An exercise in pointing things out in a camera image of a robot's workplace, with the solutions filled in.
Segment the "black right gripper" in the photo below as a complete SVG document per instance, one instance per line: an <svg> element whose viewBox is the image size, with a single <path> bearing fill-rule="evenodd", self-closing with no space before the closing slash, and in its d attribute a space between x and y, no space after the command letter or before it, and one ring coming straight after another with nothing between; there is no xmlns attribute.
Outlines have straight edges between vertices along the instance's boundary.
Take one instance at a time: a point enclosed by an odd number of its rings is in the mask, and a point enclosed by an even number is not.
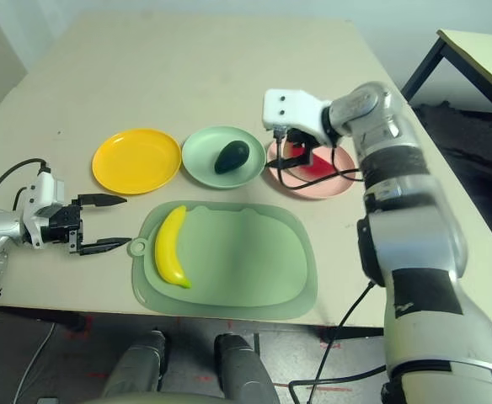
<svg viewBox="0 0 492 404"><path fill-rule="evenodd" d="M276 150L275 166L280 169L310 165L312 152L308 148L314 149L320 146L320 143L314 136L295 128L287 131L286 141L293 146L289 148L282 147Z"/></svg>

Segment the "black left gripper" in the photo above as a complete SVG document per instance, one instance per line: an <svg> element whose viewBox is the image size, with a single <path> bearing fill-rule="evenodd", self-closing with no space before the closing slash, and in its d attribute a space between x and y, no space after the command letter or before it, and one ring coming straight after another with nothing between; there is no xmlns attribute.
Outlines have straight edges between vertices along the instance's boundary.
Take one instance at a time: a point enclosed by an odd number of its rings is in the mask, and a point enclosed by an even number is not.
<svg viewBox="0 0 492 404"><path fill-rule="evenodd" d="M125 203L127 199L113 194L79 194L77 205L60 208L49 218L48 225L41 227L43 243L67 244L70 253L80 256L106 253L131 241L129 237L110 237L94 243L83 243L83 220L81 210L84 205L105 207Z"/></svg>

